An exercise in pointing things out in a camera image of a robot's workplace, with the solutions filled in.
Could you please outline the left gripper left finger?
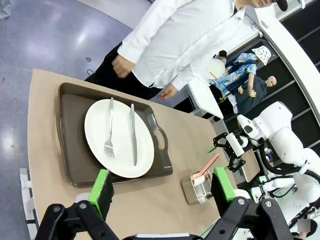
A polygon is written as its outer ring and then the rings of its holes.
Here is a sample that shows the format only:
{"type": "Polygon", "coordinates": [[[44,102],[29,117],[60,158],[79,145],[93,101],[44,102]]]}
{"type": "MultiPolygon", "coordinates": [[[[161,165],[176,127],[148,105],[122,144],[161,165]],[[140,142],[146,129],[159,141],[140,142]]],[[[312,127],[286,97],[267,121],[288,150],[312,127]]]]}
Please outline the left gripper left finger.
{"type": "Polygon", "coordinates": [[[106,223],[114,188],[111,172],[101,169],[87,199],[70,207],[54,203],[47,207],[39,225],[37,240],[73,240],[78,233],[88,233],[92,240],[116,240],[106,223]]]}

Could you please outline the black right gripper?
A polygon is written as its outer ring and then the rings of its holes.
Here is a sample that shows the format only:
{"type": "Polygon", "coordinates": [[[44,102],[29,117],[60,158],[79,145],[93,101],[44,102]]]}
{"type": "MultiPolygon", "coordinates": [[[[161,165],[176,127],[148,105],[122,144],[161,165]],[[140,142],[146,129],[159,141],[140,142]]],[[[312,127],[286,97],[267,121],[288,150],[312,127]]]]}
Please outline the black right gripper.
{"type": "Polygon", "coordinates": [[[227,166],[227,168],[231,172],[235,173],[246,163],[246,161],[242,159],[241,156],[245,153],[244,148],[247,146],[247,138],[244,136],[236,135],[234,133],[221,133],[213,138],[213,146],[207,152],[211,153],[216,148],[223,148],[224,150],[227,150],[229,148],[229,145],[227,143],[219,143],[219,140],[221,139],[227,140],[233,152],[237,156],[231,156],[231,158],[229,159],[229,164],[227,166]]]}

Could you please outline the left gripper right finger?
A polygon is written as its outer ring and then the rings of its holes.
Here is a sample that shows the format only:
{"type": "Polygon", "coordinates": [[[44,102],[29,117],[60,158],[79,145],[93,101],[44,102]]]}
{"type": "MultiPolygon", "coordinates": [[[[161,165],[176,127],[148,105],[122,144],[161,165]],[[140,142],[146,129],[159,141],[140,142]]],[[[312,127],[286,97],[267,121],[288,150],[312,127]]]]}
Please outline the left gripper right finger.
{"type": "Polygon", "coordinates": [[[238,229],[247,229],[254,240],[291,240],[292,234],[278,202],[272,198],[255,203],[236,196],[224,167],[215,167],[211,194],[220,218],[207,234],[208,240],[232,240],[238,229]]]}

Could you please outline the person's left hand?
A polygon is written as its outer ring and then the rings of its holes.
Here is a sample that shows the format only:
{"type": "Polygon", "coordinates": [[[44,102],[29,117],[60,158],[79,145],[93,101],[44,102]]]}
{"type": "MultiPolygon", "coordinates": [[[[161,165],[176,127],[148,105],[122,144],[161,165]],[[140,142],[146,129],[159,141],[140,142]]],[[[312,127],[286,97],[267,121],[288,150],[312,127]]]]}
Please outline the person's left hand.
{"type": "Polygon", "coordinates": [[[176,89],[176,87],[174,85],[172,85],[172,84],[169,84],[162,91],[162,93],[160,93],[158,95],[158,98],[162,99],[162,100],[168,100],[168,99],[172,98],[173,96],[175,96],[177,92],[178,92],[178,90],[176,89]]]}

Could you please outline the person's right hand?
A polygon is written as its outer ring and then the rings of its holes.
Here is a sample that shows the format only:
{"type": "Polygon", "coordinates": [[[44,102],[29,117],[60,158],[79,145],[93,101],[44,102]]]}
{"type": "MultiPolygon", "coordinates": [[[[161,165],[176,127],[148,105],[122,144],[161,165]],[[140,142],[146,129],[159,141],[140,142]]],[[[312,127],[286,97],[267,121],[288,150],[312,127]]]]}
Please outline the person's right hand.
{"type": "Polygon", "coordinates": [[[118,54],[112,61],[112,67],[116,75],[124,79],[132,72],[135,64],[118,54]]]}

